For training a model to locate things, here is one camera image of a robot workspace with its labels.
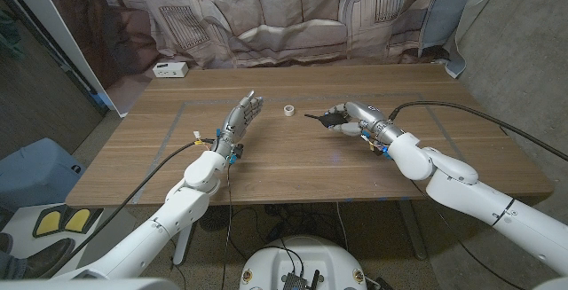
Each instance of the small black object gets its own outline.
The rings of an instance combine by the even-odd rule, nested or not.
[[[313,273],[312,285],[310,286],[310,290],[316,290],[319,279],[320,279],[320,271],[316,269],[316,271]]]
[[[380,149],[377,148],[377,147],[373,147],[373,153],[375,153],[375,155],[377,155],[377,156],[383,155],[383,151],[380,150]]]
[[[295,274],[289,273],[286,276],[286,282],[284,283],[283,290],[305,289],[306,283],[307,283],[306,279],[298,277]]]
[[[79,165],[73,165],[71,166],[71,170],[73,170],[75,173],[80,173],[81,172],[81,166]]]
[[[270,232],[268,232],[266,240],[268,242],[273,242],[274,240],[282,237],[285,227],[286,227],[286,222],[276,223],[276,225],[270,230]]]
[[[341,113],[324,114],[323,116],[320,116],[320,117],[310,115],[310,114],[305,114],[304,116],[310,117],[310,118],[313,118],[313,119],[317,119],[318,121],[321,121],[321,123],[326,128],[329,128],[329,127],[335,126],[335,125],[345,124],[345,123],[348,122],[345,119],[345,117],[343,116],[343,114],[341,114]]]

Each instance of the white box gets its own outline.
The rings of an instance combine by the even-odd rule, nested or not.
[[[156,77],[185,77],[189,68],[184,62],[158,63],[152,70]]]

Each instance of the black cable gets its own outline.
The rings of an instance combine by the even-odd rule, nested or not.
[[[258,237],[264,242],[266,243],[266,240],[264,240],[263,234],[260,232],[260,229],[258,228],[258,212],[252,208],[252,207],[246,207],[243,209],[240,209],[239,211],[235,212],[233,217],[237,216],[238,214],[240,214],[241,212],[245,211],[245,210],[251,210],[255,213],[255,223],[256,223],[256,233],[258,233]]]
[[[205,142],[205,143],[209,143],[209,144],[213,143],[212,139],[202,139],[201,141]],[[95,229],[95,231],[89,237],[87,237],[87,239],[85,239],[81,243],[81,245],[77,246],[77,248],[75,248],[75,250],[73,250],[71,255],[64,261],[63,265],[67,264],[74,256],[76,256],[81,251],[81,249],[83,249],[85,246],[87,246],[87,244],[89,242],[91,242],[91,240],[93,238],[95,238],[108,225],[108,223],[110,223],[110,221],[113,220],[116,217],[116,215],[118,215],[119,211],[121,211],[124,208],[124,206],[126,206],[126,204],[128,204],[128,202],[134,197],[134,195],[140,189],[142,189],[142,187],[150,179],[152,179],[152,177],[158,172],[158,170],[160,170],[160,168],[166,162],[168,162],[173,156],[177,155],[178,153],[181,153],[186,148],[191,147],[193,145],[195,145],[195,142],[191,142],[187,145],[184,145],[184,146],[180,147],[179,149],[177,149],[175,152],[171,153],[168,157],[166,157],[154,170],[152,170],[152,172],[150,174],[148,174],[148,176],[146,176],[146,178],[138,185],[138,187],[136,187],[136,189],[130,193],[130,195],[122,202],[122,204],[120,206],[118,206],[118,208],[115,211],[113,211],[113,213],[99,227],[97,227],[97,229]]]
[[[177,265],[174,264],[174,268],[177,269],[177,271],[179,271],[179,274],[181,274],[181,278],[184,279],[184,290],[187,289],[187,282],[185,281],[185,276],[184,276],[184,272],[182,272],[179,267]]]
[[[290,254],[290,252],[286,248],[286,244],[284,244],[284,239],[282,237],[280,237],[280,242],[282,243],[282,246],[284,247],[284,249],[286,249],[286,253],[288,254],[288,257],[290,257],[290,261],[292,262],[292,274],[296,275],[296,265],[294,264],[294,259],[292,259],[292,255]]]
[[[498,124],[499,126],[502,126],[506,129],[509,129],[513,132],[516,132],[518,135],[525,137],[526,139],[532,141],[533,143],[535,143],[536,145],[539,145],[540,147],[546,149],[547,151],[555,154],[556,156],[562,158],[565,161],[568,161],[568,155],[565,153],[560,152],[559,150],[557,150],[556,148],[547,145],[543,142],[541,142],[539,139],[525,133],[524,131],[522,131],[521,129],[518,129],[514,126],[511,126],[509,124],[507,124],[504,121],[500,121],[488,114],[484,114],[481,113],[475,109],[469,108],[467,106],[462,106],[462,105],[458,105],[458,104],[454,104],[454,103],[447,103],[447,102],[442,102],[442,101],[436,101],[436,100],[419,100],[419,101],[414,101],[414,102],[408,102],[405,104],[402,104],[400,106],[398,106],[397,108],[395,108],[392,113],[390,113],[389,115],[389,120],[394,121],[395,118],[397,118],[397,114],[398,112],[405,107],[409,107],[409,106],[416,106],[416,105],[426,105],[426,106],[447,106],[447,107],[452,107],[452,108],[457,108],[457,109],[461,109],[463,111],[466,111],[468,113],[474,114],[476,116],[479,116],[481,118],[484,118],[488,121],[494,122],[496,124]]]
[[[221,281],[221,290],[225,287],[225,271],[227,268],[227,249],[229,248],[229,239],[231,238],[231,220],[233,217],[233,201],[231,200],[231,182],[229,181],[229,169],[231,164],[227,167],[227,187],[229,188],[229,226],[227,227],[227,240],[225,242],[225,259],[223,262],[223,281]]]
[[[247,256],[245,256],[245,254],[242,253],[242,251],[234,244],[233,242],[233,238],[229,237],[229,242],[231,242],[231,246],[233,246],[233,248],[235,250],[237,250],[237,252],[239,253],[239,255],[241,255],[242,259],[244,259],[245,261],[248,260]]]
[[[175,249],[175,248],[176,248],[176,243],[175,243],[174,240],[172,240],[172,239],[170,239],[170,241],[171,241],[172,245],[174,245],[174,249]],[[179,271],[179,274],[181,274],[181,278],[184,279],[184,290],[186,290],[186,289],[187,289],[187,281],[185,281],[184,272],[182,272],[182,271],[179,269],[179,267],[178,267],[176,264],[174,264],[173,260],[174,260],[174,258],[171,257],[171,266],[174,267],[174,268],[176,268],[177,271]]]
[[[439,212],[438,210],[438,204],[437,202],[432,199],[429,195],[427,195],[426,193],[424,193],[422,191],[422,189],[420,189],[418,187],[418,185],[414,182],[414,180],[410,179],[410,181],[412,182],[412,184],[414,185],[414,187],[416,187],[416,189],[418,189],[418,191],[422,194],[422,196],[424,196],[424,198],[426,200],[429,200],[431,202],[431,206],[432,208],[434,208],[434,210],[438,213],[438,216],[440,216],[440,218],[442,218],[442,221],[444,221],[444,223],[446,224],[447,229],[454,235],[454,238],[460,243],[460,246],[463,248],[463,250],[465,250],[465,252],[468,253],[468,255],[470,255],[477,263],[479,263],[482,267],[484,267],[487,271],[491,272],[495,277],[499,278],[501,281],[505,282],[506,284],[508,284],[509,286],[512,286],[516,289],[519,290],[525,290],[524,288],[522,288],[521,286],[517,286],[514,283],[508,281],[507,279],[505,279],[504,277],[502,277],[501,275],[499,275],[497,272],[493,271],[491,268],[489,268],[488,266],[486,266],[484,263],[482,263],[479,259],[477,259],[476,256],[474,256],[471,251],[469,251],[469,249],[467,247],[465,247],[465,245],[463,244],[462,240],[460,239],[460,237],[458,237],[458,234],[454,231],[454,229],[452,229],[452,226],[450,226],[450,223],[444,218],[444,216],[442,215],[442,213]]]
[[[284,247],[278,247],[278,246],[264,246],[264,247],[261,247],[258,250],[269,249],[269,248],[276,248],[276,249],[280,249],[280,250],[289,251],[292,254],[294,254],[296,257],[298,257],[298,260],[300,260],[300,264],[302,264],[302,271],[300,272],[300,278],[304,275],[304,262],[302,261],[302,258],[300,258],[300,256],[294,250],[290,250],[290,249],[287,249],[287,248],[284,248]]]

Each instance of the white tape roll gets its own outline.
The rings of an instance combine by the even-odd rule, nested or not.
[[[294,114],[294,107],[292,105],[284,106],[284,114],[288,117],[293,115]]]

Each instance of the white robotic arm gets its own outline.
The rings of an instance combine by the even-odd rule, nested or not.
[[[203,216],[209,196],[219,189],[215,173],[241,156],[242,145],[237,143],[262,104],[263,99],[254,98],[251,91],[226,117],[211,150],[187,167],[158,211],[96,262],[53,279],[139,276],[174,235]]]
[[[432,199],[490,224],[550,268],[568,276],[568,226],[564,223],[478,181],[476,170],[465,162],[433,148],[419,148],[418,138],[397,128],[372,106],[348,102],[327,114],[341,114],[345,121],[358,118],[358,122],[328,127],[362,136],[388,152],[411,180],[431,176],[426,191]]]

